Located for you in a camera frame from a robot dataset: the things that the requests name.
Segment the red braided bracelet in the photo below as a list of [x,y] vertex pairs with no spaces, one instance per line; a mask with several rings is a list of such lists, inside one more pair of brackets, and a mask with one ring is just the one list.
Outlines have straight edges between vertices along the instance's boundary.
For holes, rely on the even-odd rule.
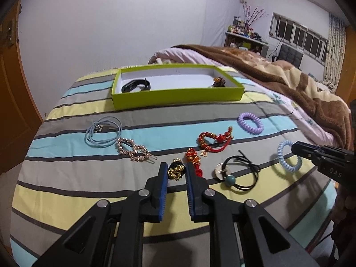
[[[208,152],[212,152],[212,153],[222,152],[227,147],[227,145],[230,143],[230,141],[233,139],[233,137],[231,136],[232,131],[233,131],[233,128],[231,126],[229,126],[229,128],[227,129],[227,132],[225,132],[224,134],[219,134],[218,136],[212,132],[202,132],[198,138],[199,144],[203,148],[201,155],[206,157],[208,155]],[[220,144],[225,142],[225,144],[221,148],[214,149],[206,143],[206,141],[204,139],[205,137],[213,138]]]

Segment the light blue cord hair tie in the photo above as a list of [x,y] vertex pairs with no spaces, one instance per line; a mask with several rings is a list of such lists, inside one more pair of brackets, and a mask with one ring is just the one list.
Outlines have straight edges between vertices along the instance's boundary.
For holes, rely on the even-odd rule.
[[[107,140],[95,140],[93,139],[93,134],[97,132],[101,132],[104,126],[114,127],[116,128],[116,136],[113,138],[109,138]],[[122,131],[122,123],[121,121],[113,116],[106,116],[98,121],[94,121],[94,123],[86,130],[84,141],[89,146],[94,147],[109,147],[112,146],[117,139],[120,137]]]
[[281,163],[282,167],[290,173],[294,173],[294,172],[298,171],[302,164],[302,160],[301,160],[300,156],[297,156],[298,161],[295,166],[289,165],[283,157],[283,148],[285,146],[292,146],[293,144],[294,144],[293,141],[282,141],[279,144],[278,149],[277,149],[277,158],[278,158],[279,162]]

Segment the metal bolt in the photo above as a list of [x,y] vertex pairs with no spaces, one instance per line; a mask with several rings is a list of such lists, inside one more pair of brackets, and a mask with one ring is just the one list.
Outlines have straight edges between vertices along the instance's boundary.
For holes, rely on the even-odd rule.
[[209,196],[209,197],[212,197],[212,196],[215,195],[215,191],[212,190],[212,189],[206,189],[206,190],[204,191],[204,194],[206,194],[206,195]]
[[250,208],[254,208],[257,206],[257,202],[253,199],[248,199],[246,200],[246,205],[249,206]]
[[100,201],[97,202],[97,206],[99,208],[105,208],[108,205],[108,203],[109,202],[107,200],[100,200]]
[[149,191],[149,190],[146,190],[146,189],[142,189],[142,190],[139,190],[139,191],[138,191],[138,194],[139,194],[141,197],[147,197],[147,196],[150,194],[150,191]]

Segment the wooden door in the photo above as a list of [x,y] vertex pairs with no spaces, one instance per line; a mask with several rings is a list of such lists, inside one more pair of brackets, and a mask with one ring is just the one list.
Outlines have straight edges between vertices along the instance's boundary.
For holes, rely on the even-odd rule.
[[345,57],[335,94],[348,104],[356,99],[356,32],[351,26],[346,27]]
[[20,0],[0,25],[0,174],[24,160],[42,118],[28,88],[18,46]]

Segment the small gold pendant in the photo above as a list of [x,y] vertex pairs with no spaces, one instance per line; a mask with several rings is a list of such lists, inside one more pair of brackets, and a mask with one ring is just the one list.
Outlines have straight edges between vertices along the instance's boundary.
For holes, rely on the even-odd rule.
[[208,152],[206,150],[202,150],[200,155],[203,156],[203,157],[207,157],[208,156]]

